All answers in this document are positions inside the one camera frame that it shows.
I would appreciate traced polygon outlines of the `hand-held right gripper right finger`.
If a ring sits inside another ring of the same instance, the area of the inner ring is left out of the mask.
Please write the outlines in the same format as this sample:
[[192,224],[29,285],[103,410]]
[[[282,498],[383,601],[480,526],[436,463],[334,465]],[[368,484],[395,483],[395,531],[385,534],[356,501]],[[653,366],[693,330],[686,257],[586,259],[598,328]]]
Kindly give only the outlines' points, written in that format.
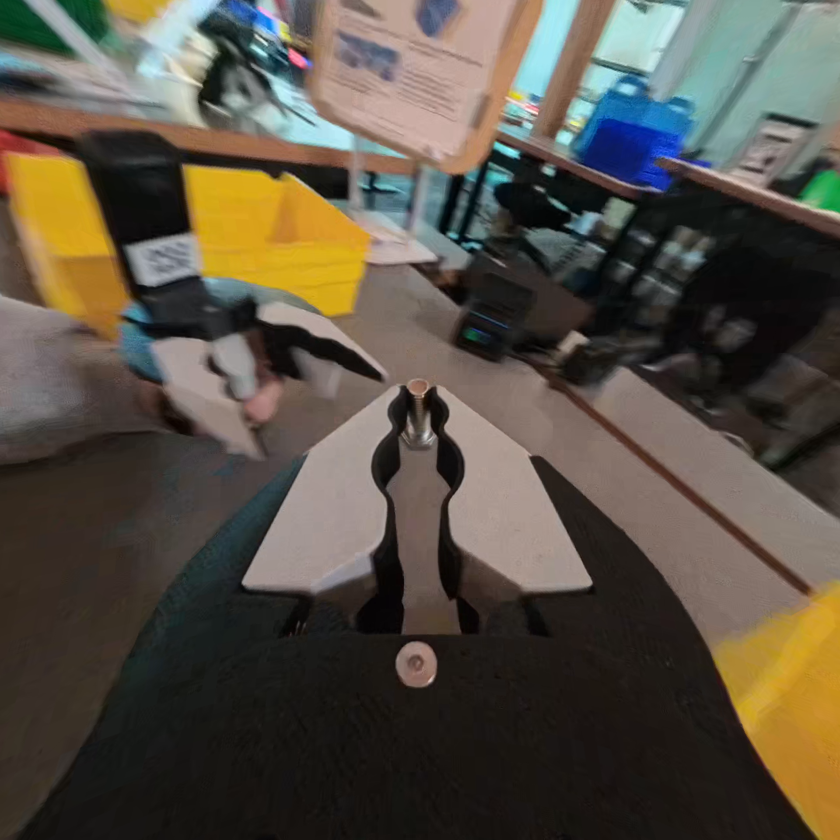
[[495,609],[590,592],[592,578],[529,451],[444,387],[429,396],[440,511],[437,567],[462,634]]

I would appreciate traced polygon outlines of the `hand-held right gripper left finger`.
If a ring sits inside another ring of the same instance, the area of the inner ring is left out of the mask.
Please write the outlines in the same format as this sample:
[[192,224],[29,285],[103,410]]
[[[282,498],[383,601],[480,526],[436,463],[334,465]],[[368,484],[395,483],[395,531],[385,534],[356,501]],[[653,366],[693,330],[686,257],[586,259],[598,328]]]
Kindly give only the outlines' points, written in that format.
[[405,582],[389,484],[401,468],[405,425],[398,385],[309,450],[245,573],[245,591],[327,602],[363,633],[402,631]]

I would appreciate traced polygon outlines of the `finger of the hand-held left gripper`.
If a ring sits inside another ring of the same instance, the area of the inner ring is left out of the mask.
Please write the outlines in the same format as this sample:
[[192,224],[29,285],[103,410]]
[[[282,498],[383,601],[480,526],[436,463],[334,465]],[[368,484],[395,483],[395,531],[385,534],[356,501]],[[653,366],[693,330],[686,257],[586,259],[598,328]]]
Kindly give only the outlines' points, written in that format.
[[284,302],[259,307],[259,334],[270,369],[333,399],[343,372],[386,383],[386,369],[322,315]]
[[245,404],[257,393],[256,359],[244,336],[163,338],[152,342],[173,406],[228,453],[265,459]]

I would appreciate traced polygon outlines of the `metal bolt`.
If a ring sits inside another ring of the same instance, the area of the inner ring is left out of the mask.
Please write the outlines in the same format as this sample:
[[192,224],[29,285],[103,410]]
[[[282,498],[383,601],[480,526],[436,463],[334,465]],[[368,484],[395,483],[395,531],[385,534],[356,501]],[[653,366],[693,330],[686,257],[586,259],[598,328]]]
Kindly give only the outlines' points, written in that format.
[[414,378],[405,385],[406,422],[401,438],[411,450],[429,450],[437,441],[430,407],[432,390],[433,387],[424,378]]

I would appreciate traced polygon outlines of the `person's left forearm grey sleeve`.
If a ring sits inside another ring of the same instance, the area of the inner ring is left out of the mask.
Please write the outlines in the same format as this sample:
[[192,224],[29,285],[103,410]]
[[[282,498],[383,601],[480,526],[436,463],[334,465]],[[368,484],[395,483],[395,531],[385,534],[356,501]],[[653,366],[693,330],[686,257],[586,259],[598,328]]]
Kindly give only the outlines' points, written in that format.
[[1,464],[93,438],[165,432],[162,391],[117,347],[63,312],[1,298]]

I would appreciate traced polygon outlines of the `long wooden table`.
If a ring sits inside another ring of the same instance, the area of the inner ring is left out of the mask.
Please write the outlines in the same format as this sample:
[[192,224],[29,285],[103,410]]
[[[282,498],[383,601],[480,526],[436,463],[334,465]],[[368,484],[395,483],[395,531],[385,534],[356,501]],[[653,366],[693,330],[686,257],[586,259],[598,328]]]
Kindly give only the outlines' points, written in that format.
[[341,168],[349,170],[350,151],[309,144],[290,143],[268,136],[201,129],[191,125],[156,122],[115,114],[57,107],[36,101],[1,99],[1,128],[38,143],[55,147],[73,144],[76,137],[90,131],[148,130],[189,154],[215,156],[235,161],[258,161]]

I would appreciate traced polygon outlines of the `yellow plastic bin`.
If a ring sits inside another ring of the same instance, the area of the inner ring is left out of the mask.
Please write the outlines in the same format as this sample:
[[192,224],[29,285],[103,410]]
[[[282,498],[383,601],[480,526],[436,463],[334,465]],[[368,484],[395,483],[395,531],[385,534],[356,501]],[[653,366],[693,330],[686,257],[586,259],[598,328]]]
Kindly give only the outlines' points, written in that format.
[[839,583],[712,655],[740,722],[817,838],[839,838]]
[[[30,276],[52,308],[114,340],[129,295],[84,166],[5,153],[10,213]],[[287,291],[329,318],[355,310],[371,237],[298,178],[187,165],[207,276]]]

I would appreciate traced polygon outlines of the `clear sign stand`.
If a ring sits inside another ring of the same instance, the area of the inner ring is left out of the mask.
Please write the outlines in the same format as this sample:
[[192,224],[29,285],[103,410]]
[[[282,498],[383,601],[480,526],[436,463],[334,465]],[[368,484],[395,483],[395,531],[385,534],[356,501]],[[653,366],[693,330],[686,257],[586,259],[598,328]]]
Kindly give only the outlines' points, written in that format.
[[431,171],[424,164],[416,168],[413,197],[402,226],[388,220],[382,213],[363,205],[361,176],[365,154],[364,140],[352,134],[349,169],[349,204],[346,214],[370,238],[366,261],[371,266],[419,265],[435,262],[435,253],[419,238],[427,200]]

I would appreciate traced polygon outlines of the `black device with green light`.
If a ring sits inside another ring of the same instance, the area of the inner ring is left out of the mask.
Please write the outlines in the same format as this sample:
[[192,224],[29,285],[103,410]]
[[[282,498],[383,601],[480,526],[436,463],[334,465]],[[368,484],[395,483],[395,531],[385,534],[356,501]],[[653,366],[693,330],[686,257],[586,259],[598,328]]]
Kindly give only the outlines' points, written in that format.
[[509,356],[522,336],[536,292],[496,272],[469,286],[452,333],[452,344],[490,362]]

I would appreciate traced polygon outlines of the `black office chair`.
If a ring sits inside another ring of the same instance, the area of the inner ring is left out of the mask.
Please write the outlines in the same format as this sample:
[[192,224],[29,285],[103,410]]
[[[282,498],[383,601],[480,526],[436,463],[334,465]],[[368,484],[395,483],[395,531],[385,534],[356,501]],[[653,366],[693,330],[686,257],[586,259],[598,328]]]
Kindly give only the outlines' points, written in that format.
[[504,182],[495,187],[493,195],[518,228],[561,231],[573,218],[572,213],[555,205],[533,184]]

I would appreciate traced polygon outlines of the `wooden framed paper sign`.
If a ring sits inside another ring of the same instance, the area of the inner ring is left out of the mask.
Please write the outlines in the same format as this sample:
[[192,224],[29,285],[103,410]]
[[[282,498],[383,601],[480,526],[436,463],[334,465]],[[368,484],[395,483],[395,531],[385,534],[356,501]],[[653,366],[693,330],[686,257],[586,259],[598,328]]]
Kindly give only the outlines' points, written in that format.
[[308,93],[318,115],[448,175],[494,143],[540,1],[321,2]]

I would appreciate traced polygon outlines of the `blue plastic crate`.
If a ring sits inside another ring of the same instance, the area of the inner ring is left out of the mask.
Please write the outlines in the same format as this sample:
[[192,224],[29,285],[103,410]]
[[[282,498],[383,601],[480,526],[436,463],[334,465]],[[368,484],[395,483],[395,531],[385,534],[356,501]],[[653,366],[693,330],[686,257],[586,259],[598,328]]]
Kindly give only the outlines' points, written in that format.
[[601,97],[571,146],[582,166],[619,181],[664,192],[671,175],[658,165],[679,157],[694,124],[689,98],[655,100],[646,80],[627,74]]

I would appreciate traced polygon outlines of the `small printed sign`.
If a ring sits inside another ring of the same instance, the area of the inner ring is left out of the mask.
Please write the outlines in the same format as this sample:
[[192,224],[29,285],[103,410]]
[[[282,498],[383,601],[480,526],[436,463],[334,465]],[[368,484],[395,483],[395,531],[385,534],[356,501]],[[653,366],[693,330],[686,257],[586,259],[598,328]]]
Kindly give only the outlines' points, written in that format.
[[723,172],[738,182],[768,188],[819,127],[812,120],[765,112]]

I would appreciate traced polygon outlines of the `green object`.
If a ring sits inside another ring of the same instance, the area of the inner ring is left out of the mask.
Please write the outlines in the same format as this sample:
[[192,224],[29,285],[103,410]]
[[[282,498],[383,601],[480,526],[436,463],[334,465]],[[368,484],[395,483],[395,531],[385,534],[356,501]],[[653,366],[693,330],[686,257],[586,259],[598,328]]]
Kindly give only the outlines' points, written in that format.
[[800,203],[815,210],[839,214],[839,173],[836,169],[819,172],[799,196]]

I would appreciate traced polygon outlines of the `wooden post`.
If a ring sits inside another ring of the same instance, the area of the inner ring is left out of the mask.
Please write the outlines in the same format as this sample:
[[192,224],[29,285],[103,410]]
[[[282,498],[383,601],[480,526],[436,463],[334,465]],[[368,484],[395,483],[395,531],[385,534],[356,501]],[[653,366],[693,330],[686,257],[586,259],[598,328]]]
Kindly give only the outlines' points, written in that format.
[[539,106],[531,135],[550,142],[563,129],[616,1],[580,1]]

